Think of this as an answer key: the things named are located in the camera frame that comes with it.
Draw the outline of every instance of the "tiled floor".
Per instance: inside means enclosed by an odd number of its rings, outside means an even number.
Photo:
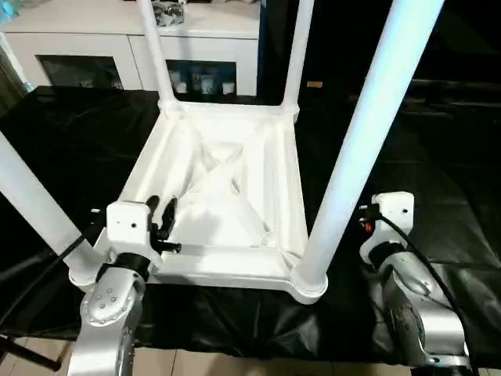
[[[0,376],[63,376],[67,374],[71,343],[20,338],[20,345],[57,359],[62,368],[53,373],[8,355],[0,365]],[[184,350],[136,350],[134,376],[410,376],[409,368],[386,364],[307,362],[303,360],[242,359],[214,353]],[[501,376],[498,370],[481,370],[481,376]]]

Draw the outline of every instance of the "black cloth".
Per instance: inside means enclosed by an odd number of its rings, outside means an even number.
[[[361,201],[386,191],[414,194],[411,238],[463,310],[478,366],[501,367],[501,110],[465,108],[403,106]],[[352,104],[322,100],[301,106],[296,141],[309,229],[352,111]],[[157,115],[155,92],[38,88],[0,119],[0,130],[84,229],[91,208],[118,197]],[[7,267],[43,242],[5,199],[0,205]],[[330,265],[329,289],[314,305],[280,291],[151,285],[138,343],[260,358],[398,362],[375,305],[377,281],[359,259],[364,240],[354,218]],[[3,284],[2,306],[42,267]],[[75,339],[81,297],[61,268],[2,333]]]

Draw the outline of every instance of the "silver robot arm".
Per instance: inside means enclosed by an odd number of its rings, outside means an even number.
[[[136,271],[110,267],[80,308],[81,331],[70,361],[71,376],[132,375],[133,338],[146,282]]]
[[[83,298],[81,330],[71,355],[70,376],[131,376],[134,333],[142,314],[146,282],[162,263],[163,251],[179,252],[168,243],[177,200],[162,215],[162,226],[152,223],[159,198],[145,204],[117,201],[106,210],[110,258],[96,285]]]
[[[410,193],[383,193],[373,197],[371,206],[408,234],[413,226],[413,201]],[[405,239],[391,226],[377,219],[367,229],[372,236],[360,254],[380,276],[387,324],[406,365],[429,371],[469,369],[463,325],[439,283],[405,249]]]

